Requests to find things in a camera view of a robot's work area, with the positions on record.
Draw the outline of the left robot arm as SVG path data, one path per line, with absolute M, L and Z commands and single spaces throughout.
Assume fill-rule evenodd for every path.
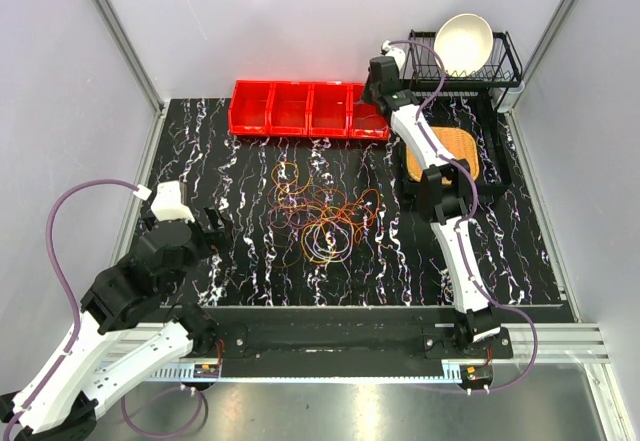
M 188 273 L 232 242 L 232 224 L 205 211 L 195 220 L 148 222 L 114 266 L 100 272 L 80 302 L 69 334 L 22 390 L 1 397 L 6 440 L 84 440 L 98 419 L 164 364 L 218 354 L 216 322 L 196 304 L 174 311 L 146 342 L 107 367 L 103 357 L 177 293 Z

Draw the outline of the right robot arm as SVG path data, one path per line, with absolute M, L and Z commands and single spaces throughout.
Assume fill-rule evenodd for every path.
M 396 56 L 387 53 L 369 61 L 361 100 L 376 108 L 418 162 L 418 213 L 436 236 L 453 288 L 454 345 L 463 356 L 476 357 L 488 348 L 490 338 L 499 334 L 500 324 L 481 287 L 469 234 L 469 221 L 478 207 L 469 165 L 445 148 L 413 93 L 402 86 Z

